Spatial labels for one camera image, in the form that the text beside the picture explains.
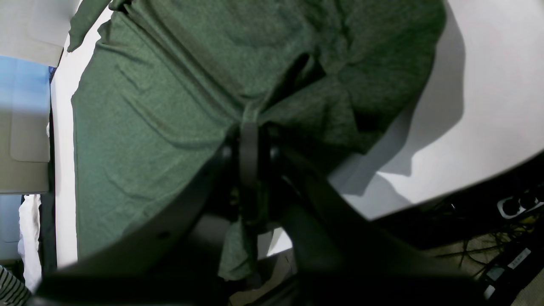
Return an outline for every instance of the white desk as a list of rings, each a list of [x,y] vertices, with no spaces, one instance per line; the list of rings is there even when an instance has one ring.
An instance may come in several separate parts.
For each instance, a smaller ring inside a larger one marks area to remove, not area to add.
[[[544,149],[544,4],[450,0],[435,67],[407,109],[367,156],[330,176],[370,219],[444,196],[505,172]],[[71,95],[98,39],[104,13],[53,83],[59,266],[77,260]],[[276,233],[272,252],[290,245]]]

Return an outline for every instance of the white cloth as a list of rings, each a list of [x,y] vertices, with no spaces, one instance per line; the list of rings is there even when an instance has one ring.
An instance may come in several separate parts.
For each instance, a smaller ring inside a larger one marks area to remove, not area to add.
[[[41,281],[41,263],[38,255],[38,238],[40,237],[40,196],[25,195],[19,207],[20,240],[17,250],[24,264],[25,285],[32,293]]]

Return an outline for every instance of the desk surface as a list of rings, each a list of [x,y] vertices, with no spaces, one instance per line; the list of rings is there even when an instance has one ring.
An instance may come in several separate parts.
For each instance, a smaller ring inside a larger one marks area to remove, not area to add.
[[[330,180],[364,216],[379,218],[505,172],[544,149],[544,4],[449,0],[449,20],[429,83],[366,156]],[[70,98],[99,38],[64,54],[52,84],[56,123],[57,254],[77,260]],[[271,246],[290,246],[285,234]]]

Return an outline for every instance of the green fabric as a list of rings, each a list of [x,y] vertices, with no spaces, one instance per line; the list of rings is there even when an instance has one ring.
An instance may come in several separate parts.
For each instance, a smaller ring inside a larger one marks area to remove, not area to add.
[[[160,211],[232,124],[366,152],[421,92],[445,22],[441,0],[124,2],[72,98],[81,258]],[[83,0],[71,49],[105,5]]]

